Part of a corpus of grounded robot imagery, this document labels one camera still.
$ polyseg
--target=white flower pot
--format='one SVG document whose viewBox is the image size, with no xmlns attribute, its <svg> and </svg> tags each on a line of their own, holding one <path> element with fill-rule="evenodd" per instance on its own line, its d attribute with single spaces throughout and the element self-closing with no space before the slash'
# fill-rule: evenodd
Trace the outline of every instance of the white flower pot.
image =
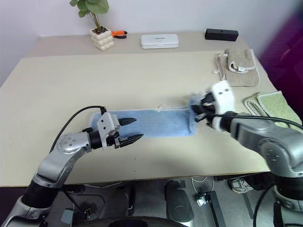
<svg viewBox="0 0 303 227">
<path fill-rule="evenodd" d="M 89 34 L 94 46 L 98 49 L 105 51 L 115 45 L 111 30 L 103 32 L 99 35 L 94 33 L 92 30 L 89 31 Z"/>
</svg>

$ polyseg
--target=blue towel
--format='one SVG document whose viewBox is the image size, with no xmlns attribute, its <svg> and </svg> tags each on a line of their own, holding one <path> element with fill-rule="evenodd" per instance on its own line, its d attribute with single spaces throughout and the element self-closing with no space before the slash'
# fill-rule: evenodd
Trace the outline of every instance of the blue towel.
<svg viewBox="0 0 303 227">
<path fill-rule="evenodd" d="M 121 126 L 120 136 L 144 134 L 145 137 L 193 136 L 196 133 L 197 123 L 195 113 L 188 108 L 170 108 L 157 110 L 125 110 L 109 111 L 118 118 L 132 117 L 137 121 Z M 100 113 L 92 116 L 91 127 L 97 129 Z"/>
</svg>

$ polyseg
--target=green leaf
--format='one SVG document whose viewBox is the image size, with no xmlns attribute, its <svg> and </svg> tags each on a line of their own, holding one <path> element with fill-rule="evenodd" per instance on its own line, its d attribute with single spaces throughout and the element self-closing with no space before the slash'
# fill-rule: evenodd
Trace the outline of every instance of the green leaf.
<svg viewBox="0 0 303 227">
<path fill-rule="evenodd" d="M 88 13 L 89 13 L 89 10 L 87 10 L 87 11 L 79 11 L 78 15 L 79 15 L 79 17 L 84 17 Z"/>
<path fill-rule="evenodd" d="M 96 3 L 91 3 L 88 0 L 85 1 L 85 4 L 90 12 L 95 14 L 104 14 L 109 10 L 109 5 L 107 0 L 100 0 Z"/>
<path fill-rule="evenodd" d="M 90 3 L 100 2 L 100 0 L 86 0 L 86 1 L 89 1 Z"/>
<path fill-rule="evenodd" d="M 80 11 L 87 11 L 87 7 L 85 5 L 85 0 L 79 0 L 77 2 L 77 6 L 78 6 L 78 9 L 80 9 Z"/>
<path fill-rule="evenodd" d="M 71 0 L 71 1 L 70 1 L 70 5 L 71 5 L 71 6 L 77 5 L 77 1 L 78 1 L 78 0 Z"/>
</svg>

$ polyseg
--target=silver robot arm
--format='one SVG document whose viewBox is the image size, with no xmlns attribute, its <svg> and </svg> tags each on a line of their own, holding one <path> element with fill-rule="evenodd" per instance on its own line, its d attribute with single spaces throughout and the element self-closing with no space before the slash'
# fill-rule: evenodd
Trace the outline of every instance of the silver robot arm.
<svg viewBox="0 0 303 227">
<path fill-rule="evenodd" d="M 216 131 L 228 131 L 242 146 L 259 153 L 275 175 L 274 194 L 284 223 L 303 223 L 303 133 L 273 121 L 249 119 L 234 112 L 234 96 L 226 81 L 213 85 L 193 110 Z"/>
<path fill-rule="evenodd" d="M 92 149 L 105 149 L 112 145 L 119 148 L 137 141 L 142 134 L 119 138 L 118 133 L 120 126 L 135 120 L 117 119 L 105 110 L 97 123 L 97 131 L 89 128 L 61 136 L 52 152 L 42 161 L 25 194 L 18 198 L 2 227 L 43 226 L 54 199 L 76 161 Z"/>
</svg>

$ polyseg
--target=green sponge cloth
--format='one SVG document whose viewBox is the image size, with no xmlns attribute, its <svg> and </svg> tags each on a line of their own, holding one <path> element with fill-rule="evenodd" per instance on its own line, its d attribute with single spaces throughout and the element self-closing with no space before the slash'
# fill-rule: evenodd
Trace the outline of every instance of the green sponge cloth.
<svg viewBox="0 0 303 227">
<path fill-rule="evenodd" d="M 257 93 L 256 95 L 245 99 L 244 105 L 252 115 L 279 117 L 302 125 L 300 118 L 287 104 L 281 91 Z M 280 127 L 288 127 L 287 124 L 282 122 L 277 122 L 276 124 Z"/>
</svg>

